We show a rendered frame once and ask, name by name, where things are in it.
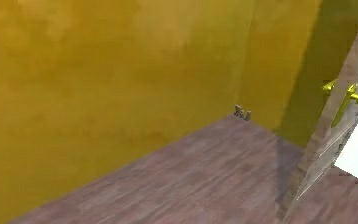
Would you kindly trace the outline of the grey bone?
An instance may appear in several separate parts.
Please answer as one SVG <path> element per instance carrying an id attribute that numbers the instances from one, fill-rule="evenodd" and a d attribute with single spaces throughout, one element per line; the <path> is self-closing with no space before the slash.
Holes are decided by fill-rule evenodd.
<path id="1" fill-rule="evenodd" d="M 244 121 L 249 121 L 251 119 L 252 112 L 250 110 L 244 111 L 240 105 L 234 106 L 234 113 L 233 115 L 243 119 Z"/>

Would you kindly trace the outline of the brown wooden room door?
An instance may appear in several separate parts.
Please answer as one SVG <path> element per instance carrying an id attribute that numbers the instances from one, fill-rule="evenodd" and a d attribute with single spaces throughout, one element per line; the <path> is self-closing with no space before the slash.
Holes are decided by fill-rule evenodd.
<path id="1" fill-rule="evenodd" d="M 328 99 L 303 155 L 290 175 L 277 213 L 281 224 L 306 192 L 326 175 L 358 124 L 358 33 L 338 77 L 325 84 Z"/>

